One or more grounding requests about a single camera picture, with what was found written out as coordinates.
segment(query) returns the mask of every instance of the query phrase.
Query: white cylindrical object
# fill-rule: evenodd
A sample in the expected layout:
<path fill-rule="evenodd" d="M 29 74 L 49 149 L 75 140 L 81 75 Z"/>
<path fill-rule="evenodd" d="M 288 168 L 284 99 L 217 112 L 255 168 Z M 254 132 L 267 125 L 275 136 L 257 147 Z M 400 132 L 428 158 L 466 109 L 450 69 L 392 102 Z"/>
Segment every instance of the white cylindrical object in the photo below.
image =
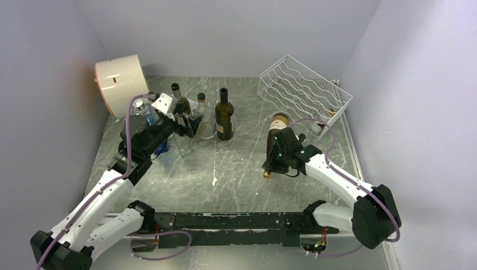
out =
<path fill-rule="evenodd" d="M 149 92 L 137 55 L 98 62 L 94 71 L 106 107 L 118 119 L 126 117 L 133 96 Z"/>

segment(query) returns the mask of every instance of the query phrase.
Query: gray marble surface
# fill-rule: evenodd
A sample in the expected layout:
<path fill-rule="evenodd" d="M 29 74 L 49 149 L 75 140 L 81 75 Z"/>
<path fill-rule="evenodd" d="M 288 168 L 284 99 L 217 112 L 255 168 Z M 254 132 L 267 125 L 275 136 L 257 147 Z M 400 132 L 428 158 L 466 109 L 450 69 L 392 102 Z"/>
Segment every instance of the gray marble surface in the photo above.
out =
<path fill-rule="evenodd" d="M 111 209 L 122 212 L 134 200 L 141 200 L 157 212 L 285 212 L 302 211 L 309 203 L 326 200 L 344 203 L 326 186 L 311 177 L 289 178 L 273 174 L 262 177 L 265 147 L 271 117 L 277 108 L 257 96 L 258 78 L 158 77 L 148 81 L 152 91 L 170 92 L 179 83 L 182 94 L 196 100 L 206 93 L 210 105 L 218 100 L 218 89 L 227 87 L 236 116 L 236 132 L 230 141 L 212 138 L 194 139 L 192 153 L 185 158 L 169 141 L 169 152 L 154 160 L 152 167 Z M 101 178 L 107 164 L 117 152 L 122 121 L 109 117 L 100 148 L 86 187 L 86 193 Z M 356 161 L 349 144 L 347 125 L 340 119 L 333 125 L 338 144 L 330 159 L 353 175 Z M 307 135 L 307 143 L 326 149 L 332 134 Z"/>

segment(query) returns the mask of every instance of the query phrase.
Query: metal table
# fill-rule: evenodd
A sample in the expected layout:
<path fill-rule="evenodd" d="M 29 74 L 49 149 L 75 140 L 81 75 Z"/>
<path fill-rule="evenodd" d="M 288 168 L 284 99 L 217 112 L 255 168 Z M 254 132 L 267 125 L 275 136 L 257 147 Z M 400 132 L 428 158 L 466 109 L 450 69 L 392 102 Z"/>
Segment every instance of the metal table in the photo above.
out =
<path fill-rule="evenodd" d="M 137 199 L 151 205 L 157 212 L 299 212 L 319 199 L 344 205 L 330 189 L 310 177 L 301 175 L 297 178 L 289 178 L 276 174 L 272 174 L 270 179 L 262 177 L 261 166 L 266 157 L 268 127 L 277 108 L 274 104 L 257 96 L 258 78 L 158 77 L 149 80 L 148 84 L 152 91 L 170 93 L 170 85 L 173 82 L 179 83 L 182 94 L 191 100 L 196 100 L 197 94 L 204 92 L 211 106 L 215 106 L 218 101 L 218 90 L 227 87 L 229 99 L 235 108 L 237 127 L 235 135 L 233 139 L 226 142 L 217 138 L 208 141 L 195 139 L 192 141 L 192 153 L 185 158 L 180 157 L 175 144 L 170 141 L 169 151 L 154 161 L 136 187 L 126 193 L 114 205 L 111 212 L 122 212 L 130 202 Z M 119 132 L 122 127 L 123 121 L 117 121 L 113 117 L 108 118 L 85 193 L 98 182 L 107 164 L 117 152 L 120 142 Z M 359 162 L 345 116 L 337 121 L 333 128 L 336 130 L 338 143 L 331 151 L 330 159 L 361 179 Z M 316 136 L 305 135 L 308 137 L 306 143 L 312 143 L 323 151 L 332 141 L 330 132 L 320 140 Z M 344 241 L 345 244 L 335 246 L 333 250 L 347 251 L 357 245 L 353 237 L 344 237 L 340 241 Z M 116 253 L 119 250 L 127 250 L 125 245 L 127 243 L 120 242 L 112 247 L 98 259 L 93 269 L 117 264 Z M 237 258 L 242 261 L 248 257 L 244 253 L 245 249 L 247 249 L 246 246 L 192 247 L 180 256 L 183 257 L 182 259 L 179 257 L 171 259 L 169 261 L 172 263 L 163 263 L 161 267 L 165 269 L 215 269 L 217 267 L 218 269 L 223 265 L 223 258 L 218 259 L 219 257 L 230 257 L 240 252 L 243 256 L 234 257 L 233 261 L 237 261 Z M 236 262 L 221 269 L 235 269 L 234 267 L 277 269 L 277 266 L 283 266 L 279 259 L 283 258 L 280 250 L 289 250 L 289 248 L 277 245 L 257 246 L 253 248 L 254 258 L 257 260 L 255 264 L 252 263 L 253 266 Z M 167 254 L 167 251 L 160 250 L 157 253 L 159 255 L 156 256 L 161 256 L 161 254 Z M 375 262 L 366 264 L 367 268 L 363 269 L 387 269 L 384 267 L 387 266 L 384 251 L 379 247 L 375 250 L 362 249 L 345 258 L 325 259 L 325 265 L 316 264 L 315 260 L 299 259 L 303 256 L 299 253 L 287 254 L 289 259 L 294 258 L 296 262 L 306 261 L 303 264 L 304 267 L 328 265 L 331 268 L 349 266 L 349 269 L 357 269 L 356 263 L 361 264 L 362 258 L 367 258 L 368 261 L 374 258 Z M 276 258 L 270 259 L 271 255 L 276 255 Z M 216 266 L 213 263 L 214 258 L 218 263 Z M 134 260 L 135 258 L 131 258 L 126 251 L 121 262 L 124 262 L 126 266 L 132 265 Z M 151 267 L 151 269 L 155 267 L 150 263 L 142 266 Z"/>

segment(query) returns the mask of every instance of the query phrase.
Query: clear glass bottle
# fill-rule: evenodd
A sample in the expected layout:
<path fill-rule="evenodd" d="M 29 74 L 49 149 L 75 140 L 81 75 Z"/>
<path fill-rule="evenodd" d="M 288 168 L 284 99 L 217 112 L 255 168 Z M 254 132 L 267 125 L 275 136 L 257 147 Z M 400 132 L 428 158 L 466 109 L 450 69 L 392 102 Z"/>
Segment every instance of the clear glass bottle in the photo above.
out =
<path fill-rule="evenodd" d="M 197 101 L 199 102 L 197 112 L 203 114 L 204 118 L 199 124 L 196 135 L 202 140 L 209 140 L 213 138 L 217 132 L 215 128 L 215 112 L 207 104 L 204 93 L 197 95 Z"/>
<path fill-rule="evenodd" d="M 144 103 L 140 98 L 136 99 L 133 103 L 132 114 L 143 115 L 146 117 L 149 125 L 153 125 L 159 119 L 156 111 L 151 107 L 149 103 Z"/>

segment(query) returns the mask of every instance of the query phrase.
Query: white wall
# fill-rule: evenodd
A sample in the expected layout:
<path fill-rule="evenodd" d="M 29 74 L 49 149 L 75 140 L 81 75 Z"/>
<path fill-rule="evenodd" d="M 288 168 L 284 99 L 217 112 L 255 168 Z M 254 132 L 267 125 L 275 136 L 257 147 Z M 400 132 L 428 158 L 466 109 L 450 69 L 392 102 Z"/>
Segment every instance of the white wall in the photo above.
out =
<path fill-rule="evenodd" d="M 107 110 L 105 51 L 76 0 L 0 1 L 0 269 L 34 269 L 30 238 L 80 202 Z"/>
<path fill-rule="evenodd" d="M 364 177 L 388 185 L 403 269 L 477 269 L 477 2 L 384 0 L 342 86 Z"/>
<path fill-rule="evenodd" d="M 286 54 L 344 71 L 380 0 L 79 0 L 112 59 L 146 75 L 258 77 Z"/>

